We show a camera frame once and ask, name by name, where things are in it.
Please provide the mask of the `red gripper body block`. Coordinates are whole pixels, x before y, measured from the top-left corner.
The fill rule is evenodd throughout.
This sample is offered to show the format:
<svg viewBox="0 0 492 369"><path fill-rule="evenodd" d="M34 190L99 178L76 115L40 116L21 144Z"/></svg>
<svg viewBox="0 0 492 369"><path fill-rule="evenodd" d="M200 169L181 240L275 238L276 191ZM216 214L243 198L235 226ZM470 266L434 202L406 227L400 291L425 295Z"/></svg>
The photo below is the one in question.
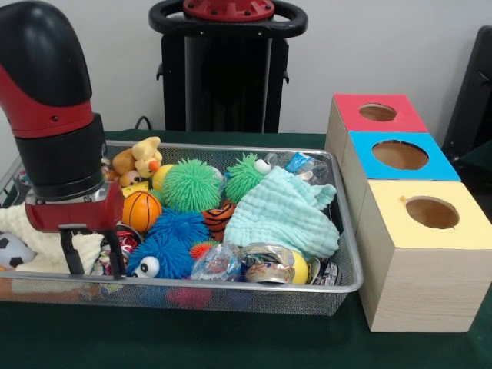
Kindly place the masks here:
<svg viewBox="0 0 492 369"><path fill-rule="evenodd" d="M42 232L61 230L112 231L122 219L121 186L105 182L97 191L66 201L42 201L27 193L25 212L31 226Z"/></svg>

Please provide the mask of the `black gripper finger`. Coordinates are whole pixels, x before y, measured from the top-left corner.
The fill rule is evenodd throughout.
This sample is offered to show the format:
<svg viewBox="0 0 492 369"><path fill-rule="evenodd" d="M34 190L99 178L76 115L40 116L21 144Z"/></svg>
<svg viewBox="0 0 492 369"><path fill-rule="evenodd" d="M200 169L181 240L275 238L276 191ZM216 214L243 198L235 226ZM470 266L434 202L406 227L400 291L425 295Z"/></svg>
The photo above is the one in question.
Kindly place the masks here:
<svg viewBox="0 0 492 369"><path fill-rule="evenodd" d="M70 274L83 275L85 270L83 268L79 253L73 246L71 230L61 230L60 236L61 249L63 250Z"/></svg>
<svg viewBox="0 0 492 369"><path fill-rule="evenodd" d="M116 231L103 231L102 234L110 246L109 257L112 275L115 279L121 279L126 275L126 268Z"/></svg>

